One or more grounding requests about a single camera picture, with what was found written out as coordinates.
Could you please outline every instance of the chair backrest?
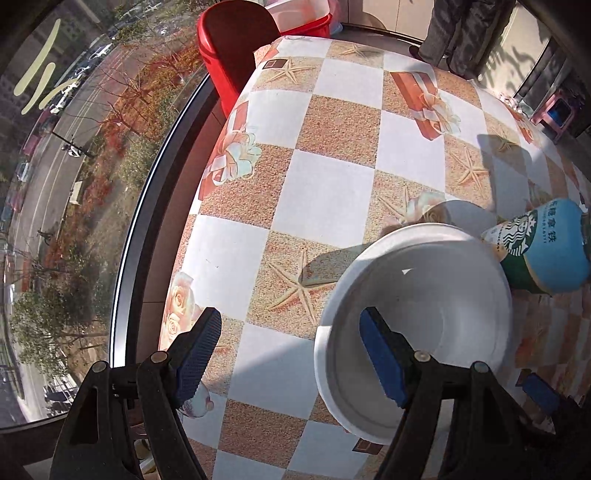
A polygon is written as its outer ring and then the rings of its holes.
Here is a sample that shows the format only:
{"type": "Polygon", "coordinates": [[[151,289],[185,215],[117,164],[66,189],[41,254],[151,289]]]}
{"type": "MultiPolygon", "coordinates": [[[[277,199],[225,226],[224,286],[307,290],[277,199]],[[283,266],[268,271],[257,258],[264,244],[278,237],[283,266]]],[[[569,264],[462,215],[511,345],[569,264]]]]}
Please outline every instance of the chair backrest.
{"type": "Polygon", "coordinates": [[[199,18],[199,50],[226,116],[255,70],[253,53],[279,36],[267,9],[247,0],[225,0],[199,18]]]}

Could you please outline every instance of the checkered tablecloth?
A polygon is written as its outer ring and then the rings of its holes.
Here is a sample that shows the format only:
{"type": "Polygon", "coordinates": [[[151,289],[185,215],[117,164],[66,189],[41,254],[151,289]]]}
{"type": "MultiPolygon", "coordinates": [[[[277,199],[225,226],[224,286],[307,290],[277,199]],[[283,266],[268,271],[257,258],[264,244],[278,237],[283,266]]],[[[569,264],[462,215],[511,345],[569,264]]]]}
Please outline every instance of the checkered tablecloth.
{"type": "MultiPolygon", "coordinates": [[[[526,119],[428,64],[307,37],[256,57],[186,223],[160,346],[202,307],[223,314],[203,378],[215,407],[183,420],[213,480],[373,478],[386,448],[330,415],[313,365],[324,302],[359,246],[416,220],[422,192],[427,207],[470,202],[439,221],[480,235],[555,197],[589,205],[591,184],[526,119]]],[[[588,286],[514,293],[521,333],[498,378],[532,416],[522,369],[576,398],[591,384],[590,317],[588,286]]]]}

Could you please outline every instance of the road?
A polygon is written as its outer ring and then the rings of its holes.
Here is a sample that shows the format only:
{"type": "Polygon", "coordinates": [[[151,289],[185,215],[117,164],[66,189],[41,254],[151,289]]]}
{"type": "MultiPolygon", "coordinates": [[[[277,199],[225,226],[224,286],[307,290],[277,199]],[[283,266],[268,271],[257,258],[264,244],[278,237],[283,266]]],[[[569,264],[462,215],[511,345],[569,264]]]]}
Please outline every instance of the road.
{"type": "MultiPolygon", "coordinates": [[[[108,102],[115,103],[125,90],[122,77],[113,72],[125,72],[134,78],[142,67],[139,51],[130,53],[114,49],[89,76],[76,96],[61,113],[54,131],[76,145],[85,145],[97,133],[100,123],[108,114],[108,102]]],[[[39,158],[34,161],[34,171],[28,185],[22,209],[13,218],[10,238],[16,248],[37,255],[43,239],[37,231],[57,231],[61,217],[70,198],[70,189],[82,165],[84,157],[76,158],[61,150],[62,140],[51,136],[39,158]]],[[[18,345],[15,345],[18,356],[18,345]]],[[[24,405],[21,408],[28,421],[46,418],[43,386],[47,381],[32,365],[20,365],[24,405]]]]}

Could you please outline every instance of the glass pane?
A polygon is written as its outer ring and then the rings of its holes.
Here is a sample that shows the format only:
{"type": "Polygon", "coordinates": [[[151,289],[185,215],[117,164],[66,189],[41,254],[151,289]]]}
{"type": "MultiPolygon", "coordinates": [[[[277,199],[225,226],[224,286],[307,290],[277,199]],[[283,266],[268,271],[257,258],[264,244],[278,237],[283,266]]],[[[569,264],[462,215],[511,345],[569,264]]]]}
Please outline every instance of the glass pane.
{"type": "Polygon", "coordinates": [[[66,0],[0,77],[0,427],[67,411],[107,356],[139,193],[205,76],[213,0],[66,0]]]}

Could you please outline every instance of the person's leg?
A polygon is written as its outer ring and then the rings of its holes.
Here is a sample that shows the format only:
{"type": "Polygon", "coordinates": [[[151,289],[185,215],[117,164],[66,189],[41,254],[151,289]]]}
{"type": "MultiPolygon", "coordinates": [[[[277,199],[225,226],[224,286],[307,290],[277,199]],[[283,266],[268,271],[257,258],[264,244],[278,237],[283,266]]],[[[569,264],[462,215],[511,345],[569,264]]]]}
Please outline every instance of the person's leg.
{"type": "Polygon", "coordinates": [[[486,30],[491,26],[497,10],[503,5],[502,0],[474,0],[464,22],[460,38],[448,61],[450,70],[464,75],[470,66],[472,57],[482,47],[486,30]]]}
{"type": "Polygon", "coordinates": [[[437,66],[462,19],[468,0],[435,0],[427,38],[418,49],[420,57],[437,66]]]}

